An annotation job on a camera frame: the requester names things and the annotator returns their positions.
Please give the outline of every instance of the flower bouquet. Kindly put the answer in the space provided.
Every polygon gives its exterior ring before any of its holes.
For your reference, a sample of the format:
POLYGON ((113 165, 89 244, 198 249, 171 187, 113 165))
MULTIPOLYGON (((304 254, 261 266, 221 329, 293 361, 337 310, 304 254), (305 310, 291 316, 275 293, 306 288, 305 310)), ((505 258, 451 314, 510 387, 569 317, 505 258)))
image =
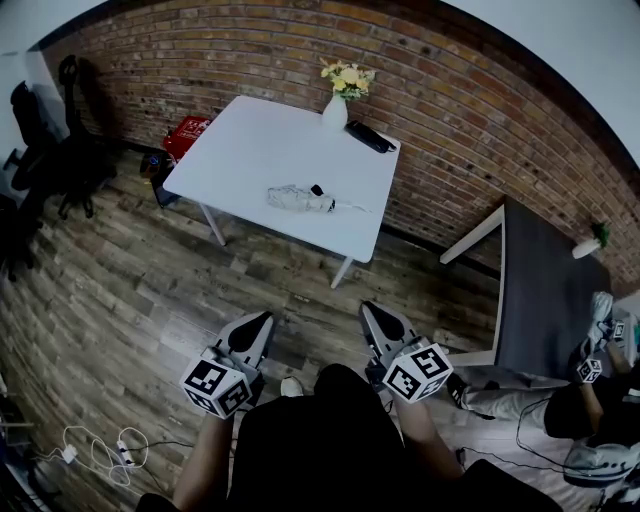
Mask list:
POLYGON ((329 78, 333 84, 333 98, 324 109, 322 124, 340 130, 347 124, 346 100, 357 100, 369 94, 369 84, 376 72, 365 71, 359 69, 357 64, 345 64, 341 61, 329 64, 320 59, 320 62, 325 66, 320 76, 329 78))

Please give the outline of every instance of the brick wall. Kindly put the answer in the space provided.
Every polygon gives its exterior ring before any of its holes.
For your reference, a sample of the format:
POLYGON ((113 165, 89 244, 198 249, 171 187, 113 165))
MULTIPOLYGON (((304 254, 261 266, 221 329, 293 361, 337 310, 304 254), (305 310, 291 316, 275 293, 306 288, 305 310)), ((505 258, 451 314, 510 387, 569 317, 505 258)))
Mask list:
MULTIPOLYGON (((448 246, 509 195, 576 240, 593 220, 610 223, 598 257, 618 290, 634 286, 637 167, 602 119, 539 59, 459 11, 377 9, 116 2, 43 47, 54 76, 67 54, 86 59, 86 103, 76 96, 92 131, 155 147, 185 115, 215 117, 238 94, 321 111, 321 57, 375 69, 371 95, 349 111, 403 142, 385 222, 448 246)), ((493 239, 474 256, 496 266, 498 254, 493 239)))

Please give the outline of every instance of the vase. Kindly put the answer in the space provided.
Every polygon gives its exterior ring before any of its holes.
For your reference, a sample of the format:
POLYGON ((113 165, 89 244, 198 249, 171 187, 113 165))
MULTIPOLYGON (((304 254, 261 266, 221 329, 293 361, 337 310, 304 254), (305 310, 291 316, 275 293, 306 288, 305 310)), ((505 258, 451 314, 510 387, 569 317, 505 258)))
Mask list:
POLYGON ((592 238, 591 240, 585 240, 579 243, 573 248, 571 254, 577 260, 584 258, 587 254, 591 254, 596 249, 600 249, 600 241, 592 238))
POLYGON ((332 131, 340 131, 347 124, 347 102, 342 96, 335 95, 322 113, 322 126, 332 131))

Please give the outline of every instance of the potted plant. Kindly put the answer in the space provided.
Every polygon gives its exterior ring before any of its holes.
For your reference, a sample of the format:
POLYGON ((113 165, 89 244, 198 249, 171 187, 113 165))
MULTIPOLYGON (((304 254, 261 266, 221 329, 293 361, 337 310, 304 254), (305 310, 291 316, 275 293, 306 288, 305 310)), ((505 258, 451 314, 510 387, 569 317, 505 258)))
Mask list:
POLYGON ((579 243, 573 248, 572 254, 575 259, 585 257, 596 249, 605 248, 609 241, 609 228, 604 222, 591 224, 593 238, 579 243))

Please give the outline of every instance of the gray table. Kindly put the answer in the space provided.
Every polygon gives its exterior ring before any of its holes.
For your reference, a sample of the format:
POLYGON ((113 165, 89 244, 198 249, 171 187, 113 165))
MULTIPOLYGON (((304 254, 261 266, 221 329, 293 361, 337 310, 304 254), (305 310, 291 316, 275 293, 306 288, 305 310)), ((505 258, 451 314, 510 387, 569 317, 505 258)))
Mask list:
POLYGON ((497 228, 502 230, 502 262, 493 346, 449 359, 455 366, 497 365, 569 379, 569 355, 591 323, 591 296, 611 291, 609 271, 593 256, 575 260, 573 240, 511 198, 440 262, 451 262, 497 228))

